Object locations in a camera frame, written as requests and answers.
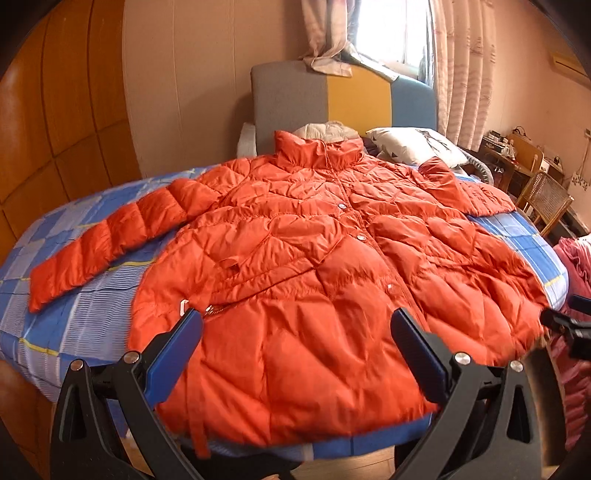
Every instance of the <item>metal screw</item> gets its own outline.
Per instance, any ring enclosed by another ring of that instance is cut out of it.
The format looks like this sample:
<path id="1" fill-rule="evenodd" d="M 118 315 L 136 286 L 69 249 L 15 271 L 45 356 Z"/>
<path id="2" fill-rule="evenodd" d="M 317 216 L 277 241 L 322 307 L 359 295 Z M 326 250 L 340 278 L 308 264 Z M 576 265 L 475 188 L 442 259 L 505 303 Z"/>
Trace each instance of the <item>metal screw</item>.
<path id="1" fill-rule="evenodd" d="M 467 365 L 470 362 L 472 362 L 472 358 L 470 358 L 470 355 L 468 355 L 467 353 L 464 353 L 464 352 L 456 353 L 454 358 L 456 359 L 456 362 L 459 363 L 460 365 Z"/>
<path id="2" fill-rule="evenodd" d="M 131 351 L 131 352 L 127 352 L 124 356 L 123 356 L 123 361 L 126 364 L 134 364 L 139 360 L 139 353 L 135 352 L 135 351 Z"/>
<path id="3" fill-rule="evenodd" d="M 71 364 L 70 364 L 70 368 L 74 371 L 77 372 L 78 370 L 82 369 L 82 367 L 84 366 L 84 362 L 80 359 L 78 360 L 74 360 Z"/>
<path id="4" fill-rule="evenodd" d="M 513 360 L 509 366 L 515 370 L 517 373 L 523 371 L 523 364 L 519 360 Z"/>

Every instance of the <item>printed pillowcase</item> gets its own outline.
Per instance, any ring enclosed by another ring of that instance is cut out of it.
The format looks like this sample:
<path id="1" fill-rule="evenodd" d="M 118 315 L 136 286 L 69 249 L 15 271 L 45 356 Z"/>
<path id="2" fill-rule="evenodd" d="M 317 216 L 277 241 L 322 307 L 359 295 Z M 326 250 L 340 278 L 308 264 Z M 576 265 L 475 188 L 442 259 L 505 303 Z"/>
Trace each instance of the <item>printed pillowcase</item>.
<path id="1" fill-rule="evenodd" d="M 406 165 L 418 167 L 433 157 L 441 158 L 449 168 L 468 163 L 462 150 L 430 128 L 374 128 L 366 134 L 380 150 Z"/>

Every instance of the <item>curtain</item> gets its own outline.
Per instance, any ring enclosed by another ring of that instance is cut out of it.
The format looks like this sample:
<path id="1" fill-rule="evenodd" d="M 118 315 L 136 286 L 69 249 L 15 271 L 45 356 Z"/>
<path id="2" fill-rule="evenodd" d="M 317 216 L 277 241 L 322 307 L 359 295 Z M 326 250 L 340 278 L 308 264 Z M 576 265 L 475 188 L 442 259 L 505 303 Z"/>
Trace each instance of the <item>curtain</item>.
<path id="1" fill-rule="evenodd" d="M 477 150 L 491 106 L 495 68 L 492 0 L 430 0 L 438 130 Z"/>
<path id="2" fill-rule="evenodd" d="M 362 0 L 301 0 L 310 44 L 303 60 L 312 70 L 351 77 L 351 64 L 361 65 L 389 82 L 398 74 L 355 49 Z"/>
<path id="3" fill-rule="evenodd" d="M 350 45 L 348 24 L 355 24 L 359 0 L 301 0 L 310 50 L 304 62 L 313 70 L 351 77 L 351 65 L 335 58 Z"/>

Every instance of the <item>zipper pull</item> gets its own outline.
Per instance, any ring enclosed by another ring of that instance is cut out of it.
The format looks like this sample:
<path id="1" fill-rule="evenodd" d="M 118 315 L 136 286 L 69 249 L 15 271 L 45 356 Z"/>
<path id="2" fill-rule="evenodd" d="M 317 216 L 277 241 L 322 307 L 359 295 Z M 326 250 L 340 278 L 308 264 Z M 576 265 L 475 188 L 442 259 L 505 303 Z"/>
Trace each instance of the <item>zipper pull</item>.
<path id="1" fill-rule="evenodd" d="M 203 316 L 209 317 L 211 315 L 215 315 L 217 313 L 222 312 L 225 308 L 226 308 L 225 306 L 221 306 L 221 305 L 218 305 L 218 306 L 210 305 L 209 307 L 207 307 L 205 309 L 205 312 L 203 312 Z"/>

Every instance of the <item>window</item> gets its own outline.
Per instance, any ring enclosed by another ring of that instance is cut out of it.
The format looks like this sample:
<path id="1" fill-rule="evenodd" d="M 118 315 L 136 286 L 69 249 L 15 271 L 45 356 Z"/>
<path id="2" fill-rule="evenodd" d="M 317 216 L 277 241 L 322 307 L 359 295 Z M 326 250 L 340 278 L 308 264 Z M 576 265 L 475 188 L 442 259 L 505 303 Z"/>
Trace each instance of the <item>window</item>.
<path id="1" fill-rule="evenodd" d="M 356 48 L 417 78 L 427 44 L 428 0 L 361 0 Z"/>

